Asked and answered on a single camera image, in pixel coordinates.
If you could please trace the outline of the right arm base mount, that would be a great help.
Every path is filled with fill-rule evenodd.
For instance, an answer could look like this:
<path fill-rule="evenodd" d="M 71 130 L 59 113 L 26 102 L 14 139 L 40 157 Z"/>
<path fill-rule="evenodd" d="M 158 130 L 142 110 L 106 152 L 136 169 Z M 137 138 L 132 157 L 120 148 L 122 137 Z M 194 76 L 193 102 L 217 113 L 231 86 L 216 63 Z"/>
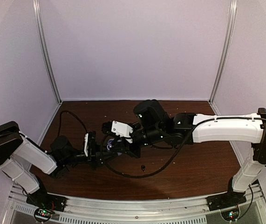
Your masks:
<path fill-rule="evenodd" d="M 207 197 L 209 211 L 220 210 L 221 217 L 227 222 L 237 221 L 240 217 L 239 205 L 246 202 L 242 193 L 223 193 Z"/>

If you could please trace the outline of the purple earbud charging case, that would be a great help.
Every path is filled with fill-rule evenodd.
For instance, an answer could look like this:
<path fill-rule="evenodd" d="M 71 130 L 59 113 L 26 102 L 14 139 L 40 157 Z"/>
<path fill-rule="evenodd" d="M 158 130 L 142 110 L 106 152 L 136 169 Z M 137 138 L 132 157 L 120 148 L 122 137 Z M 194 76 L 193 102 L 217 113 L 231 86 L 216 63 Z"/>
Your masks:
<path fill-rule="evenodd" d="M 113 151 L 113 147 L 114 147 L 114 144 L 115 144 L 115 139 L 109 139 L 108 142 L 107 142 L 107 145 L 106 145 L 106 149 L 108 151 Z"/>

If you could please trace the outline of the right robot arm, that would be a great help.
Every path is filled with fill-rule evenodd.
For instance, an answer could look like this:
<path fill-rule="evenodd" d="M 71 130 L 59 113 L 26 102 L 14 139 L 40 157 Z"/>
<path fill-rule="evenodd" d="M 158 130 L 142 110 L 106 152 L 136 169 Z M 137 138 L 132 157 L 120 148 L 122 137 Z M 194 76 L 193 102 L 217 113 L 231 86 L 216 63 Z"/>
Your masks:
<path fill-rule="evenodd" d="M 239 116 L 179 113 L 170 117 L 160 103 L 145 100 L 133 109 L 138 123 L 113 121 L 111 131 L 124 139 L 126 149 L 138 156 L 141 147 L 164 142 L 171 146 L 208 141 L 250 142 L 252 153 L 230 179 L 223 203 L 234 205 L 266 166 L 266 109 Z"/>

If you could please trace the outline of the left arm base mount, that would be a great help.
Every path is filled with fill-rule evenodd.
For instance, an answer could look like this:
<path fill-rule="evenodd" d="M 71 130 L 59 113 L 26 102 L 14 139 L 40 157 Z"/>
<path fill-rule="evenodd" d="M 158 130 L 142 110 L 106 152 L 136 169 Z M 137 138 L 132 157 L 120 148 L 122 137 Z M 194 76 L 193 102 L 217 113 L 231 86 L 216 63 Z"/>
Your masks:
<path fill-rule="evenodd" d="M 34 198 L 27 196 L 26 203 L 36 206 L 34 210 L 34 218 L 39 223 L 49 221 L 56 212 L 63 212 L 66 206 L 66 197 L 47 195 L 46 198 Z"/>

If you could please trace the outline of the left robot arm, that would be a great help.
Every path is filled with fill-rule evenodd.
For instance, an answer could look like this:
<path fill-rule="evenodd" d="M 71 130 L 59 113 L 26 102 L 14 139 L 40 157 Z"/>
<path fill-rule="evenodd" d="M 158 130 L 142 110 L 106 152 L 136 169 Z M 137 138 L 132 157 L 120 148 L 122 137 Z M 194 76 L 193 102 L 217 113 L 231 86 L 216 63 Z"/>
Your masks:
<path fill-rule="evenodd" d="M 44 187 L 40 178 L 25 170 L 16 160 L 20 157 L 39 168 L 52 178 L 59 179 L 68 171 L 67 166 L 80 163 L 92 168 L 102 165 L 100 146 L 92 133 L 85 135 L 83 149 L 74 148 L 66 136 L 58 136 L 47 152 L 23 134 L 16 122 L 0 125 L 0 170 L 19 184 L 30 202 L 38 207 L 47 207 L 55 200 Z"/>

